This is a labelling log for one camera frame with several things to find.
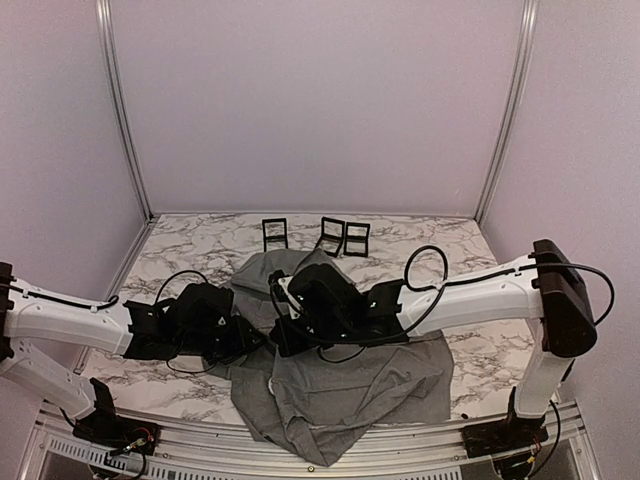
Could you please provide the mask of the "grey button shirt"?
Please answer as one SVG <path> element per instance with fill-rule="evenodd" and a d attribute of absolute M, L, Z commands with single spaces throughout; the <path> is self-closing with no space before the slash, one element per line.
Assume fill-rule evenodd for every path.
<path fill-rule="evenodd" d="M 213 369 L 257 441 L 330 466 L 376 423 L 441 423 L 454 360 L 444 334 L 359 353 L 345 346 L 283 358 L 271 347 Z"/>

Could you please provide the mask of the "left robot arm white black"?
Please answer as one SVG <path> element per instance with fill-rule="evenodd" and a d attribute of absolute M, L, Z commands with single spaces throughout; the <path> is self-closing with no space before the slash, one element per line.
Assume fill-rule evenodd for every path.
<path fill-rule="evenodd" d="M 86 346 L 125 359 L 169 361 L 198 356 L 208 365 L 231 363 L 262 346 L 264 336 L 235 313 L 234 293 L 208 282 L 190 283 L 176 297 L 152 304 L 104 303 L 37 288 L 1 265 L 1 374 L 86 424 L 106 445 L 125 438 L 109 388 L 78 376 L 29 345 L 31 339 Z"/>

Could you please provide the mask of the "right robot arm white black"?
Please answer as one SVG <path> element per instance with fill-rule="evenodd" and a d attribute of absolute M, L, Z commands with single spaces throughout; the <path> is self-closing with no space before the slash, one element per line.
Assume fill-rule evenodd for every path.
<path fill-rule="evenodd" d="M 546 414 L 551 397 L 576 358 L 589 352 L 610 314 L 593 313 L 584 273 L 612 282 L 602 271 L 570 262 L 557 245 L 538 240 L 530 254 L 471 274 L 450 276 L 442 264 L 437 283 L 415 286 L 407 276 L 359 291 L 328 264 L 311 264 L 268 280 L 277 314 L 271 333 L 282 355 L 315 347 L 374 347 L 432 332 L 507 319 L 540 323 L 536 345 L 514 389 L 509 415 L 495 438 L 515 448 Z"/>

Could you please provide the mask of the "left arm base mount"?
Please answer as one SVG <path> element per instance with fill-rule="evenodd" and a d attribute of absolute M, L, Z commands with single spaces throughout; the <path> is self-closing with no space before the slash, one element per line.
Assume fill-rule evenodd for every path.
<path fill-rule="evenodd" d="M 83 440 L 109 446 L 118 454 L 138 440 L 144 440 L 140 446 L 145 455 L 152 455 L 160 434 L 160 426 L 153 422 L 123 417 L 116 413 L 109 388 L 103 382 L 91 378 L 94 390 L 94 410 L 82 419 L 73 421 L 73 434 Z"/>

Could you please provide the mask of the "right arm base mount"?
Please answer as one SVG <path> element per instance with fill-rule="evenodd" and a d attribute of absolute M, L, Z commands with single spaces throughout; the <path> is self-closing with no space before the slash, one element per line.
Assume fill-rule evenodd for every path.
<path fill-rule="evenodd" d="M 537 446 L 549 439 L 544 425 L 546 414 L 534 419 L 518 417 L 515 410 L 515 396 L 516 388 L 513 387 L 504 418 L 462 428 L 462 442 L 469 458 Z"/>

